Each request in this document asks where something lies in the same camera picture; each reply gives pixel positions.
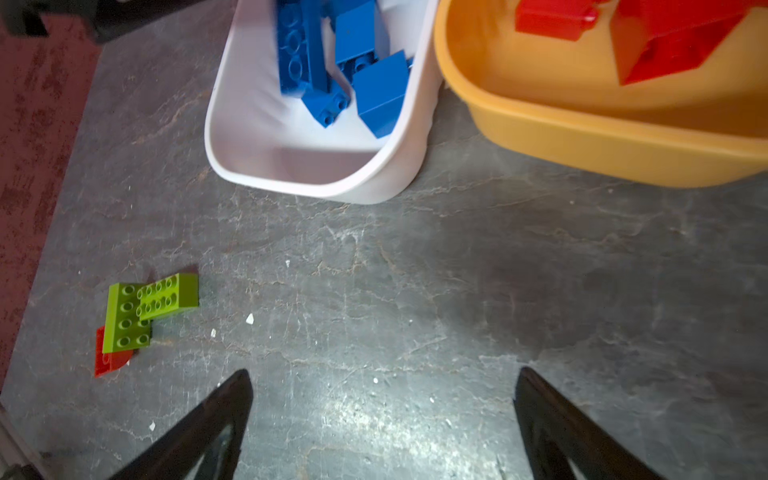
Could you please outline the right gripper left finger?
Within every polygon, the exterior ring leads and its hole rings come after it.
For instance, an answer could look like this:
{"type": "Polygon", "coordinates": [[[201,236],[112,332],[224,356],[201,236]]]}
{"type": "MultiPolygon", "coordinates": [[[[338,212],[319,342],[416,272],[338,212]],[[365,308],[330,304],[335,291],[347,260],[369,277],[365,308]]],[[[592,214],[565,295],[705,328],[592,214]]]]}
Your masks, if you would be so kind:
{"type": "Polygon", "coordinates": [[[234,372],[114,479],[231,479],[253,403],[245,369],[234,372]]]}

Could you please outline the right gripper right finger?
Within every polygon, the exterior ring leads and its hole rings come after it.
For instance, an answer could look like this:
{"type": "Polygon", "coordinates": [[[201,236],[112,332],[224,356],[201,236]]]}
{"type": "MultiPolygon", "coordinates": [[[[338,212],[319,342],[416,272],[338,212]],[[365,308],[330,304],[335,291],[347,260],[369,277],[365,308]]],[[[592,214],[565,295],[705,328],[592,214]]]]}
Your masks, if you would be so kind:
{"type": "Polygon", "coordinates": [[[658,479],[530,367],[520,370],[514,407],[535,479],[658,479]]]}

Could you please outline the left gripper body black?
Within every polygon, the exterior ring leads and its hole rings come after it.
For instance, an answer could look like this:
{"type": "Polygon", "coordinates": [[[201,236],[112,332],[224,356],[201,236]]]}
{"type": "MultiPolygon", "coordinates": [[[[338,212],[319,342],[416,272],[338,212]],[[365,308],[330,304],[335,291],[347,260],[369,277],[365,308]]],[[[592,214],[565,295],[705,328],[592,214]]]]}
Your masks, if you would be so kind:
{"type": "Polygon", "coordinates": [[[12,36],[48,37],[44,16],[80,20],[97,44],[117,39],[198,0],[2,0],[1,18],[12,36]]]}

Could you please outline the small red lego brick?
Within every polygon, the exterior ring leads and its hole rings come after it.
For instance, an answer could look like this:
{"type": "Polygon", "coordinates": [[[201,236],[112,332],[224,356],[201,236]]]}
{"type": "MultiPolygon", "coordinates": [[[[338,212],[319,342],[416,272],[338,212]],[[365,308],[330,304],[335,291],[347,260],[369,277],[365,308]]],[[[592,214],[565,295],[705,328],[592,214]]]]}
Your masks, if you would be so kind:
{"type": "Polygon", "coordinates": [[[125,366],[134,355],[134,350],[121,351],[117,353],[105,353],[103,351],[104,333],[104,326],[98,328],[96,331],[96,349],[94,360],[95,378],[99,378],[108,373],[119,370],[125,366]]]}

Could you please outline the narrow green lego brick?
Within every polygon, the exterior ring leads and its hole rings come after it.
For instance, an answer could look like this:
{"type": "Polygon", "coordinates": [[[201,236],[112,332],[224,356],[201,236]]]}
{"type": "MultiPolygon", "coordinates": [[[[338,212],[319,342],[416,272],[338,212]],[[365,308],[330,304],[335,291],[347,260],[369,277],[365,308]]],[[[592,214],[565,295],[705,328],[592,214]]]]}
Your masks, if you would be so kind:
{"type": "Polygon", "coordinates": [[[117,283],[109,288],[102,352],[105,354],[132,351],[148,347],[152,328],[142,320],[137,309],[141,306],[139,283],[117,283]]]}

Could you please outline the large blue lego brick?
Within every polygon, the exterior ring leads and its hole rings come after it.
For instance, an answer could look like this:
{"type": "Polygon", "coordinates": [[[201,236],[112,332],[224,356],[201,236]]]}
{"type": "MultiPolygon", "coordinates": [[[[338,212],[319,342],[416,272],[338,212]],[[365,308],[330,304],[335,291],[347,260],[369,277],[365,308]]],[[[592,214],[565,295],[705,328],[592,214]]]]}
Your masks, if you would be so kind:
{"type": "Polygon", "coordinates": [[[276,1],[279,85],[283,95],[327,93],[321,2],[276,1]]]}

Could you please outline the blue lego cube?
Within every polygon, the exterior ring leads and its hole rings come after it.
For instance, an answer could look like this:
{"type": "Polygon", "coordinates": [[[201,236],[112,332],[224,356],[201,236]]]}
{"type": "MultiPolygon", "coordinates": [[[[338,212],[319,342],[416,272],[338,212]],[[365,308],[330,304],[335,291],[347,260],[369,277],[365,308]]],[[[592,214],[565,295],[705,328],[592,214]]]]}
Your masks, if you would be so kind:
{"type": "Polygon", "coordinates": [[[392,133],[404,103],[409,75],[404,50],[354,74],[358,116],[376,138],[392,133]]]}

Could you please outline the red lego brick studded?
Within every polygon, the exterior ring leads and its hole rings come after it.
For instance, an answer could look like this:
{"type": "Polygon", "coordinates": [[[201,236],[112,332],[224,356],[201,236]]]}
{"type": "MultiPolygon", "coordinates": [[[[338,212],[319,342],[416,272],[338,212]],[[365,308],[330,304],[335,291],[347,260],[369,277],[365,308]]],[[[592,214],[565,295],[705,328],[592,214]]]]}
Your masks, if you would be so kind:
{"type": "Polygon", "coordinates": [[[622,86],[700,67],[760,3],[620,0],[610,21],[622,86]]]}

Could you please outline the red lego plate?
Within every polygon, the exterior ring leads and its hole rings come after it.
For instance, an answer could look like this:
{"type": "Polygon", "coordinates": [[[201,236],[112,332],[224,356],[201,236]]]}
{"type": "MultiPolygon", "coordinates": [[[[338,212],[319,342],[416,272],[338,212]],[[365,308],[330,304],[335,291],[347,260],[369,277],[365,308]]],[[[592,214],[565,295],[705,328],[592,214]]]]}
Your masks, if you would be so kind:
{"type": "Polygon", "coordinates": [[[600,15],[601,1],[522,0],[515,10],[517,32],[577,41],[600,15]]]}

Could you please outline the green lego brick long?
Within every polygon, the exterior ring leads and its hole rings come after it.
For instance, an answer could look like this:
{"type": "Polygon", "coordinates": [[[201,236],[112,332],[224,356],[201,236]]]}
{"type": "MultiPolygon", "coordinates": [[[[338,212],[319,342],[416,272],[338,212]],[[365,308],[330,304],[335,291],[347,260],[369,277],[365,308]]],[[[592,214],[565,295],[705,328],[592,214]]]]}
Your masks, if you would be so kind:
{"type": "Polygon", "coordinates": [[[199,306],[199,277],[194,273],[178,273],[142,286],[137,290],[140,320],[153,321],[179,314],[199,306]]]}

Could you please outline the small blue lego brick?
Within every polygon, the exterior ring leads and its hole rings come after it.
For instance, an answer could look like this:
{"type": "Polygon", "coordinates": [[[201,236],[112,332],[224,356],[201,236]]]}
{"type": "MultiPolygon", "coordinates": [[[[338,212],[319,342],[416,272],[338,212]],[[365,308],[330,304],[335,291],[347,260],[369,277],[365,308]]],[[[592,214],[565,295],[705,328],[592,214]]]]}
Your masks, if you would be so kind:
{"type": "Polygon", "coordinates": [[[333,78],[330,79],[328,92],[306,93],[301,100],[311,116],[323,128],[334,124],[340,113],[351,103],[351,97],[333,78]]]}

